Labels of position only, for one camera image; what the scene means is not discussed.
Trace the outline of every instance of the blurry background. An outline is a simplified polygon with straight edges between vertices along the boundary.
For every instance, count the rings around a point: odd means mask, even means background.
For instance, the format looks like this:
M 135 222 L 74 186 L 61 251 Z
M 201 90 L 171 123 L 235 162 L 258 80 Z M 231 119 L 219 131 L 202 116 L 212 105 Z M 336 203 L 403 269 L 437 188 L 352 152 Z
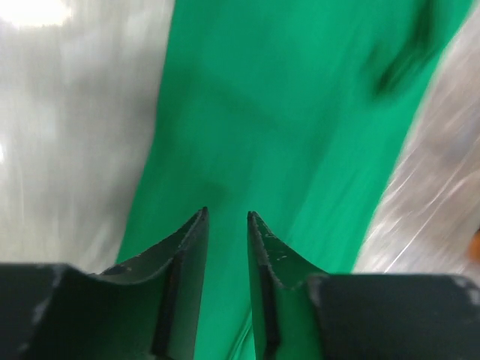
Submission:
M 0 0 L 0 261 L 115 261 L 173 0 Z M 480 10 L 452 42 L 356 266 L 463 272 L 480 226 Z

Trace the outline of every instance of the wrinkled fabric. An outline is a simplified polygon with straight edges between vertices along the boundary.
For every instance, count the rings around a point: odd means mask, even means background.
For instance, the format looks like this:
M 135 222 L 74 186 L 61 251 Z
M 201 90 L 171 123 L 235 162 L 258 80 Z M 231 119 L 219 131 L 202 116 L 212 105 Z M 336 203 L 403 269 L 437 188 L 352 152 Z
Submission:
M 118 261 L 208 206 L 196 359 L 254 359 L 247 211 L 314 265 L 351 271 L 470 4 L 176 1 L 156 134 Z

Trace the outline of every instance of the green towel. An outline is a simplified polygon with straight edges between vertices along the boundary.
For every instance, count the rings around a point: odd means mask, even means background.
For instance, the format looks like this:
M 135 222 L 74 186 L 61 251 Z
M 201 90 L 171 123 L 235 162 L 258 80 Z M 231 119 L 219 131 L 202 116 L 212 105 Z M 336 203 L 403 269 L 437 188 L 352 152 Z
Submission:
M 118 261 L 209 207 L 196 359 L 254 359 L 247 211 L 316 266 L 351 271 L 470 5 L 176 1 L 156 134 Z

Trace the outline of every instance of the green cloth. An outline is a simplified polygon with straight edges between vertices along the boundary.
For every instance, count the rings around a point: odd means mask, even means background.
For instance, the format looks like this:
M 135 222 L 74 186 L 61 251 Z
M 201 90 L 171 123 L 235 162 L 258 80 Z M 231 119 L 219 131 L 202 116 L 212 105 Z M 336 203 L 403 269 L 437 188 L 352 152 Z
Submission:
M 248 210 L 349 272 L 470 0 L 177 0 L 118 261 L 208 206 L 196 359 L 254 359 Z

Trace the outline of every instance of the orange object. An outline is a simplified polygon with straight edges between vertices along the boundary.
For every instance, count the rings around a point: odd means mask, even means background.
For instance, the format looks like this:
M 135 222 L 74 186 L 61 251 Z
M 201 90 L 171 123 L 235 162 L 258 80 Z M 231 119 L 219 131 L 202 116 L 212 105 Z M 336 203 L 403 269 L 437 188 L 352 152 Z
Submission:
M 470 242 L 468 248 L 469 258 L 480 263 L 480 230 L 478 230 Z

